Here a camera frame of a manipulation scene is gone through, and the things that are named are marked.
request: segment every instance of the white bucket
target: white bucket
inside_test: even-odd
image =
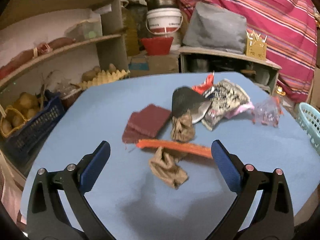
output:
[[[179,30],[182,21],[183,18],[179,9],[160,8],[147,12],[146,26],[152,34],[163,35]]]

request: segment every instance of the white wall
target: white wall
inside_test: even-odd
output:
[[[40,42],[50,42],[64,36],[67,28],[90,18],[90,9],[57,11],[34,16],[0,31],[0,66],[6,65],[11,58],[26,49],[32,49]],[[0,103],[7,106],[14,102],[21,92],[39,93],[42,76],[45,78],[52,70],[59,70],[53,75],[55,86],[61,79],[79,82],[81,74],[99,65],[95,44],[59,55],[39,64],[36,68],[15,80],[0,93]]]

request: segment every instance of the curved shelf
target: curved shelf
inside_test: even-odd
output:
[[[0,30],[43,13],[69,9],[97,9],[113,0],[10,0],[0,16]]]
[[[94,38],[94,39],[90,39],[90,40],[86,40],[86,41],[82,41],[82,42],[77,42],[77,43],[73,43],[71,45],[67,45],[62,48],[56,49],[48,54],[44,54],[39,57],[36,57],[36,58],[30,60],[29,62],[23,64],[22,66],[20,66],[15,71],[11,72],[4,79],[0,80],[0,88],[1,89],[5,88],[7,85],[9,85],[10,82],[13,82],[14,80],[16,80],[17,78],[22,76],[24,73],[32,70],[39,63],[45,62],[46,60],[49,60],[49,59],[55,57],[56,55],[61,55],[65,52],[71,51],[73,49],[77,49],[77,48],[84,46],[84,45],[87,45],[87,44],[98,43],[98,42],[102,42],[102,41],[110,40],[110,39],[114,39],[114,38],[119,38],[119,37],[121,37],[120,34],[114,34],[114,35],[103,36],[103,37]]]

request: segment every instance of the crumpled snack bag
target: crumpled snack bag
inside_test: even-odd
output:
[[[273,125],[278,127],[280,115],[283,114],[278,97],[269,97],[256,104],[252,111],[253,123],[262,123],[264,125]]]
[[[192,125],[190,110],[179,118],[172,117],[171,139],[174,141],[188,142],[194,138],[196,130]]]
[[[175,163],[169,153],[164,152],[162,147],[159,147],[149,160],[149,167],[155,176],[175,189],[188,179],[187,173]]]
[[[204,92],[205,98],[212,101],[211,107],[202,119],[202,124],[210,131],[228,112],[250,102],[247,93],[227,79],[221,80]]]

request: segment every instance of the pink plastic bag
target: pink plastic bag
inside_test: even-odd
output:
[[[226,113],[224,115],[224,117],[227,118],[227,119],[230,119],[230,118],[236,116],[237,114],[241,114],[241,113],[243,113],[243,112],[245,112],[245,111],[247,111],[249,109],[251,109],[251,110],[254,109],[254,105],[253,105],[252,102],[249,102],[247,104],[239,106],[237,109]]]

